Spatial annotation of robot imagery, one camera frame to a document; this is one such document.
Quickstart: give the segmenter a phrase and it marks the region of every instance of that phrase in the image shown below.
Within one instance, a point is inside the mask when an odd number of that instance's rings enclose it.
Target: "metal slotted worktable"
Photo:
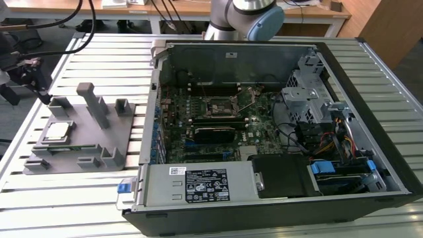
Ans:
[[[84,39],[72,39],[68,50]],[[37,101],[0,162],[0,237],[142,237],[116,210],[116,185],[137,175],[138,152],[152,67],[153,39],[198,40],[198,36],[96,34],[76,55],[62,56],[53,72],[50,93],[76,95],[80,82],[92,82],[105,103],[126,98],[136,103],[136,118],[125,170],[26,176],[21,173],[50,115]],[[423,181],[423,110],[378,58],[354,39],[274,38],[277,41],[322,41],[349,76],[388,135]],[[349,223],[194,235],[194,237],[421,237],[423,201],[380,210]]]

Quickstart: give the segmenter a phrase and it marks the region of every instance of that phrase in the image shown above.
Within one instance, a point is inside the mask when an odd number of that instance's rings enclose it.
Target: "power supply label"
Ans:
[[[229,201],[229,186],[225,169],[185,171],[185,201]]]

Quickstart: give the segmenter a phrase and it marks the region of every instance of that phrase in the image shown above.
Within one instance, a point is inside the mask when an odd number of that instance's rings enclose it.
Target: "motherboard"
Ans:
[[[264,86],[161,88],[168,164],[244,161],[285,150]]]

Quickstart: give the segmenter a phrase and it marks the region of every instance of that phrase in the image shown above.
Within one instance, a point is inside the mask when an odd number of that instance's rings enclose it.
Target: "white box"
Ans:
[[[125,7],[128,7],[128,3],[125,0],[101,0],[101,9]]]
[[[145,3],[148,2],[148,0],[126,0],[129,4],[134,4],[134,5],[145,5]]]

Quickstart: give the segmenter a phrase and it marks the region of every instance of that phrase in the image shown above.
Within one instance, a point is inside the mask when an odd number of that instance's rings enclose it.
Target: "blue tab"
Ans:
[[[310,170],[312,170],[313,174],[318,173],[318,168],[317,168],[317,166],[314,164],[310,165]]]
[[[313,174],[334,173],[334,168],[330,161],[317,161],[310,166]]]
[[[372,171],[376,170],[376,165],[374,165],[374,162],[372,160],[366,160],[366,165],[369,167],[369,170],[372,170]]]
[[[121,183],[117,185],[117,193],[130,193],[130,184]]]

